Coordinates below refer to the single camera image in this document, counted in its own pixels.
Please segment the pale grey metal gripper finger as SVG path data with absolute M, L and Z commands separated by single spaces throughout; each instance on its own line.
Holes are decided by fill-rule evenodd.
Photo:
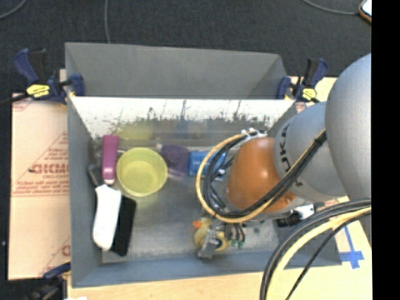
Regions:
M 200 259 L 212 259 L 216 249 L 220 246 L 217 233 L 212 229 L 198 230 L 196 244 L 199 246 L 197 257 Z

